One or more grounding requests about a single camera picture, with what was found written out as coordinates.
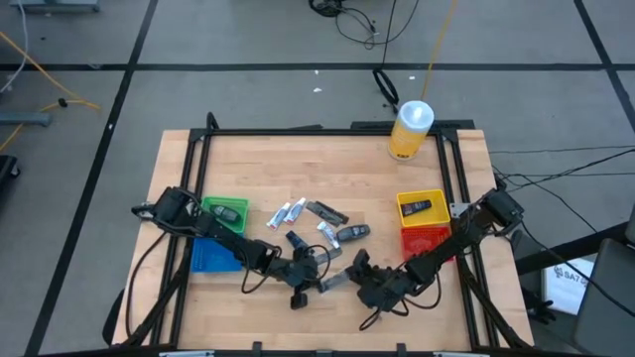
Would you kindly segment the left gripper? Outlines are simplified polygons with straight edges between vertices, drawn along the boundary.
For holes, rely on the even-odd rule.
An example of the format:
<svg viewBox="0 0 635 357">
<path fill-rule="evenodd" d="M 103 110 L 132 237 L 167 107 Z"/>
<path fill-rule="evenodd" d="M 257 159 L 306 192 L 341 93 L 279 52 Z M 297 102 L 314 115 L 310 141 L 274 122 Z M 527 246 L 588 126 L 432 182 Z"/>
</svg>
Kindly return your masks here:
<svg viewBox="0 0 635 357">
<path fill-rule="evenodd" d="M 316 289 L 323 291 L 323 284 L 318 282 L 328 273 L 328 268 L 318 273 L 318 263 L 308 250 L 295 250 L 293 259 L 283 265 L 280 280 L 294 289 L 296 293 Z"/>
</svg>

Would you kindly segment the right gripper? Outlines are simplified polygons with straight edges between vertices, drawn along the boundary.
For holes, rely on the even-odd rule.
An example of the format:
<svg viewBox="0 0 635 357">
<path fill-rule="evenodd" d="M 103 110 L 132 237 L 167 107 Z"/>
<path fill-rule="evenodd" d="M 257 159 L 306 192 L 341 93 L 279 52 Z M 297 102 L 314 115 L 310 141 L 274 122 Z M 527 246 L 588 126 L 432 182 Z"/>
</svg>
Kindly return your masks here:
<svg viewBox="0 0 635 357">
<path fill-rule="evenodd" d="M 367 307 L 394 307 L 405 295 L 405 273 L 398 270 L 345 271 L 359 282 L 357 295 Z"/>
</svg>

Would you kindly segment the clear toiletry packet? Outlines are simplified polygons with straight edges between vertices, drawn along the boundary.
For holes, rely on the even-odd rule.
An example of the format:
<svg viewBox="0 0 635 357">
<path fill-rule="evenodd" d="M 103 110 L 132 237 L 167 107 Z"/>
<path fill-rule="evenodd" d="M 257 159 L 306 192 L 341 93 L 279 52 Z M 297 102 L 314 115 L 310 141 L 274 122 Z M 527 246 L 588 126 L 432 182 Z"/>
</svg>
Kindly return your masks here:
<svg viewBox="0 0 635 357">
<path fill-rule="evenodd" d="M 332 277 L 322 280 L 319 283 L 318 286 L 318 291 L 321 294 L 324 294 L 328 291 L 331 291 L 333 289 L 335 289 L 336 287 L 339 287 L 343 284 L 345 284 L 346 282 L 350 281 L 350 275 L 346 270 L 342 270 L 340 272 L 338 272 L 337 274 L 333 275 Z"/>
<path fill-rule="evenodd" d="M 321 253 L 314 255 L 314 258 L 318 265 L 328 263 L 329 261 L 339 257 L 342 254 L 341 248 L 333 248 L 328 250 L 326 253 Z"/>
</svg>

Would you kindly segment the dark blue tube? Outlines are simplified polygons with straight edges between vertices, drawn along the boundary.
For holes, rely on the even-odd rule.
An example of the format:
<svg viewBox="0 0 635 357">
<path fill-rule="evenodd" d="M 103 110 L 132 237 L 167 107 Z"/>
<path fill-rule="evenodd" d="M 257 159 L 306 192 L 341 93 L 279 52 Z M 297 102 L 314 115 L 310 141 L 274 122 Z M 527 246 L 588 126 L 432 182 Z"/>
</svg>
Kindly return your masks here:
<svg viewBox="0 0 635 357">
<path fill-rule="evenodd" d="M 286 238 L 295 250 L 305 251 L 309 247 L 309 244 L 293 230 L 286 234 Z"/>
</svg>

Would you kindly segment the white toothpaste tube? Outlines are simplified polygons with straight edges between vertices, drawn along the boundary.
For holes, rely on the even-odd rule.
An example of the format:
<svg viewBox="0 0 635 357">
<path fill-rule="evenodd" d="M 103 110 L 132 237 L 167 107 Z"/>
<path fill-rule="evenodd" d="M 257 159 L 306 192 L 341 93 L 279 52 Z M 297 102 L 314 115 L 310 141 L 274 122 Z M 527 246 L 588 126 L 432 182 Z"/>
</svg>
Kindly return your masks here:
<svg viewBox="0 0 635 357">
<path fill-rule="evenodd" d="M 284 222 L 286 224 L 289 225 L 293 225 L 297 219 L 299 218 L 300 214 L 302 213 L 305 204 L 306 204 L 306 199 L 304 197 L 300 198 L 288 211 L 287 215 L 284 218 Z"/>
<path fill-rule="evenodd" d="M 330 243 L 330 245 L 334 249 L 340 248 L 340 243 L 336 237 L 336 234 L 325 221 L 317 225 L 317 230 L 319 230 L 322 233 L 322 235 L 325 237 L 325 239 Z"/>
<path fill-rule="evenodd" d="M 290 208 L 291 208 L 291 203 L 286 202 L 267 222 L 267 227 L 273 231 L 276 231 L 278 227 L 280 226 L 280 224 L 284 221 Z"/>
</svg>

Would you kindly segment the dark grey deodorant bottle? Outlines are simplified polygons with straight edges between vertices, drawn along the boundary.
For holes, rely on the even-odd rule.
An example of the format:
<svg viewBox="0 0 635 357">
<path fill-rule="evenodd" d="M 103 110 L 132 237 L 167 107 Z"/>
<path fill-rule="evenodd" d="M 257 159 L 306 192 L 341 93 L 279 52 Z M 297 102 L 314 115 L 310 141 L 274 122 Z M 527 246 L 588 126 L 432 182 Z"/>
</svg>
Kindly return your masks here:
<svg viewBox="0 0 635 357">
<path fill-rule="evenodd" d="M 344 227 L 336 233 L 336 238 L 340 243 L 352 242 L 365 238 L 371 230 L 367 224 L 352 225 Z"/>
<path fill-rule="evenodd" d="M 233 208 L 225 205 L 212 205 L 210 212 L 219 220 L 228 223 L 237 223 L 241 220 L 241 214 Z"/>
</svg>

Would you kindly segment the black comb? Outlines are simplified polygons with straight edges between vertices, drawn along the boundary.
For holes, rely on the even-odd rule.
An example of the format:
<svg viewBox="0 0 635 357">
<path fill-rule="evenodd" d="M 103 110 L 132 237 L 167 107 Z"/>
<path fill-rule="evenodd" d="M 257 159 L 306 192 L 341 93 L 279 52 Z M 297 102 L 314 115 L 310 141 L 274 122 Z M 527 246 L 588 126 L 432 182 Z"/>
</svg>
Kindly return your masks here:
<svg viewBox="0 0 635 357">
<path fill-rule="evenodd" d="M 306 209 L 323 221 L 333 225 L 334 227 L 338 227 L 339 225 L 347 224 L 349 217 L 328 205 L 320 202 L 320 201 L 310 201 L 306 205 Z"/>
</svg>

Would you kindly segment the small black tube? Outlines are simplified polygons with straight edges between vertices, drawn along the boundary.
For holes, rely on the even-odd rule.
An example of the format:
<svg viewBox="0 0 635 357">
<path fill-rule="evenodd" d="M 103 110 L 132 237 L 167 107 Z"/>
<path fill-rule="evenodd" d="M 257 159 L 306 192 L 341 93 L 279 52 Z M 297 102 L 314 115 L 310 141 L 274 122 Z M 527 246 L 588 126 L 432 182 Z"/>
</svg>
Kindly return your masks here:
<svg viewBox="0 0 635 357">
<path fill-rule="evenodd" d="M 407 216 L 416 214 L 418 212 L 422 212 L 427 209 L 430 209 L 431 207 L 432 207 L 432 203 L 428 199 L 426 199 L 426 200 L 420 200 L 420 201 L 415 201 L 410 203 L 403 203 L 400 205 L 400 210 L 401 210 L 402 216 L 407 217 Z"/>
</svg>

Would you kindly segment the red plastic basket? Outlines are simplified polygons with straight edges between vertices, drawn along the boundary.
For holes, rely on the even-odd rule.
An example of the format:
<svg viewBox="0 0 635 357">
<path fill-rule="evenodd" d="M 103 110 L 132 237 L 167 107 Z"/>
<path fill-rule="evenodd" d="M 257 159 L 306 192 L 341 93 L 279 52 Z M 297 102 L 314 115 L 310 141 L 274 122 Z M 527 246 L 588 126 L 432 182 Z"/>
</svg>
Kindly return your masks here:
<svg viewBox="0 0 635 357">
<path fill-rule="evenodd" d="M 414 255 L 436 249 L 450 236 L 448 225 L 429 225 L 401 229 L 402 257 L 405 261 Z"/>
</svg>

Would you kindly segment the green plastic basket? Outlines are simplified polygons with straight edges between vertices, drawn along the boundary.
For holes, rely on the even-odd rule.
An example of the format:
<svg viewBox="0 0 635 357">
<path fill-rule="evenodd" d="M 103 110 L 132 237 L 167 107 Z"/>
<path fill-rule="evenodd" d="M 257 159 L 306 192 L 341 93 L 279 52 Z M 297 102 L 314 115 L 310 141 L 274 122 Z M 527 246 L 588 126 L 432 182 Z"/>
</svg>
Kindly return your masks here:
<svg viewBox="0 0 635 357">
<path fill-rule="evenodd" d="M 231 231 L 242 235 L 246 228 L 249 200 L 230 196 L 207 196 L 202 200 L 202 208 L 209 212 L 212 212 L 216 206 L 223 206 L 237 213 L 238 218 L 233 222 L 220 216 L 217 216 L 216 219 Z"/>
</svg>

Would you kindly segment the yellow wipes canister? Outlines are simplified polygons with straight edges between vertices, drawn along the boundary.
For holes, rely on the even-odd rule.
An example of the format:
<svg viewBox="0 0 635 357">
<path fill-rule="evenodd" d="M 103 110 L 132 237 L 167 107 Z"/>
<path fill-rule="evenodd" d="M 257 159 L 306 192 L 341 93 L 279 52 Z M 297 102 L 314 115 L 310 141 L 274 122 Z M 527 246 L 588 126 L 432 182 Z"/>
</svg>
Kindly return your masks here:
<svg viewBox="0 0 635 357">
<path fill-rule="evenodd" d="M 413 100 L 404 103 L 398 110 L 388 151 L 400 161 L 413 159 L 435 123 L 435 112 L 426 102 Z"/>
</svg>

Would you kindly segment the black chair base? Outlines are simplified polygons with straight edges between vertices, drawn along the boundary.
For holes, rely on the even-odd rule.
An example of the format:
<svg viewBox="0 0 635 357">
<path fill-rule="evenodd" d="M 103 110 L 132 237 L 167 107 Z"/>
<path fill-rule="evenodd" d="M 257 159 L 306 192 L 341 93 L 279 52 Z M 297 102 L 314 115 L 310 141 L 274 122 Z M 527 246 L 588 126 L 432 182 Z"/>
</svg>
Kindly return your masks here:
<svg viewBox="0 0 635 357">
<path fill-rule="evenodd" d="M 522 295 L 527 314 L 531 319 L 546 325 L 557 320 L 557 317 L 550 310 L 553 304 L 551 300 L 542 300 L 537 294 L 525 288 L 522 289 Z"/>
</svg>

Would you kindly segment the white labelled box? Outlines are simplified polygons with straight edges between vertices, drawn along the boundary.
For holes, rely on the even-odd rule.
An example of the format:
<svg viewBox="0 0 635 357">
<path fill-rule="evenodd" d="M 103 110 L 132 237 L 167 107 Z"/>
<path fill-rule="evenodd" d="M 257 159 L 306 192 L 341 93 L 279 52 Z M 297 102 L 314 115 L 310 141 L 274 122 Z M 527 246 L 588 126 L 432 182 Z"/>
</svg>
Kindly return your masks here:
<svg viewBox="0 0 635 357">
<path fill-rule="evenodd" d="M 550 309 L 577 315 L 594 263 L 583 258 L 570 260 L 542 270 L 542 299 L 551 301 Z"/>
</svg>

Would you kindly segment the black metal floor bar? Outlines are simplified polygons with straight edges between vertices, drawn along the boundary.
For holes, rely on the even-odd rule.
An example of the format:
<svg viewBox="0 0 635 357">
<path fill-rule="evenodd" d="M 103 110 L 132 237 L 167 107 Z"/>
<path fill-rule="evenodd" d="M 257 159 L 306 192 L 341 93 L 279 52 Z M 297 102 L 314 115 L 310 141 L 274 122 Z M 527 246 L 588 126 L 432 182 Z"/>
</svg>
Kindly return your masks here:
<svg viewBox="0 0 635 357">
<path fill-rule="evenodd" d="M 629 230 L 628 226 L 628 222 L 623 222 L 553 248 L 543 248 L 538 253 L 516 260 L 517 273 L 522 276 L 560 264 L 557 256 L 569 261 L 598 253 L 605 239 L 635 247 L 635 231 Z"/>
</svg>

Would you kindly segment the black aluminium rig frame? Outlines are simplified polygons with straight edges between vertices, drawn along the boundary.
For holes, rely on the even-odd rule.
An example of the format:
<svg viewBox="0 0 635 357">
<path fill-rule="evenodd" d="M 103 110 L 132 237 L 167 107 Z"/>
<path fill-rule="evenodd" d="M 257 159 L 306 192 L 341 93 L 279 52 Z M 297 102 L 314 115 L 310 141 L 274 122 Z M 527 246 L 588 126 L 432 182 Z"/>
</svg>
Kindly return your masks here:
<svg viewBox="0 0 635 357">
<path fill-rule="evenodd" d="M 286 228 L 267 222 L 286 202 L 319 200 L 366 223 L 369 237 L 344 247 L 331 270 L 346 267 L 360 249 L 374 264 L 401 262 L 401 221 L 397 194 L 441 189 L 457 201 L 473 201 L 494 186 L 479 130 L 460 130 L 455 142 L 428 139 L 409 162 L 392 159 L 387 133 L 350 129 L 220 129 L 211 137 L 192 130 L 162 134 L 147 193 L 157 199 L 165 188 L 184 184 L 204 196 L 249 200 L 246 235 L 291 247 Z M 292 289 L 255 274 L 190 275 L 152 328 L 148 342 L 182 349 L 247 350 L 260 341 L 264 351 L 466 350 L 469 328 L 486 343 L 481 312 L 467 318 L 463 286 L 455 263 L 441 269 L 441 281 L 414 300 L 410 313 L 382 314 L 369 329 L 361 322 L 369 310 L 356 286 L 326 294 L 309 291 L 304 308 L 292 310 Z"/>
</svg>

